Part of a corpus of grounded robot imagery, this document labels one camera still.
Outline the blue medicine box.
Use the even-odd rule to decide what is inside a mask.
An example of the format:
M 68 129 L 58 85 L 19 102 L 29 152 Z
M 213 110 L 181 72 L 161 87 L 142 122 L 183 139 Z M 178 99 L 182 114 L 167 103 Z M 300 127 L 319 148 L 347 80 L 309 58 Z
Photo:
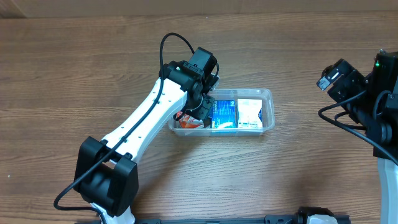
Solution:
M 210 117 L 211 129 L 237 128 L 236 102 L 234 100 L 216 100 Z

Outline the clear plastic container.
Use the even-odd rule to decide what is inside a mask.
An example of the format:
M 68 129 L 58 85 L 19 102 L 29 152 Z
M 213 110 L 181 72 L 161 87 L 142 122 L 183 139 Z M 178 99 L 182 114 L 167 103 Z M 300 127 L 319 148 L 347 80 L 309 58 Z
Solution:
M 272 92 L 268 89 L 230 89 L 214 90 L 210 93 L 216 100 L 234 100 L 236 102 L 236 124 L 237 128 L 211 129 L 211 117 L 204 120 L 204 128 L 185 129 L 176 126 L 176 120 L 168 122 L 169 129 L 178 136 L 256 136 L 262 135 L 275 126 L 274 102 Z M 262 124 L 263 128 L 249 129 L 238 128 L 238 99 L 262 100 Z

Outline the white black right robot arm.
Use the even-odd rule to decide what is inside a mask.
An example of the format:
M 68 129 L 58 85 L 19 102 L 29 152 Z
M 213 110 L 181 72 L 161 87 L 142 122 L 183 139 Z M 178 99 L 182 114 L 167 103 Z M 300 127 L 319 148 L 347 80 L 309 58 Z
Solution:
M 319 117 L 373 147 L 381 184 L 381 223 L 397 223 L 397 52 L 380 52 L 364 76 L 344 59 L 317 86 L 335 101 Z

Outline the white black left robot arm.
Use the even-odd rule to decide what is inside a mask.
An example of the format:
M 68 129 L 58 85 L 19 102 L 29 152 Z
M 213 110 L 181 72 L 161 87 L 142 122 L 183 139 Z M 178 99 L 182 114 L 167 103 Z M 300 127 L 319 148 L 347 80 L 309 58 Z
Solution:
M 201 47 L 188 61 L 163 64 L 151 93 L 102 140 L 80 146 L 74 190 L 99 213 L 102 223 L 134 223 L 130 206 L 139 188 L 137 164 L 164 124 L 179 111 L 206 120 L 215 102 L 208 95 L 219 78 L 213 54 Z

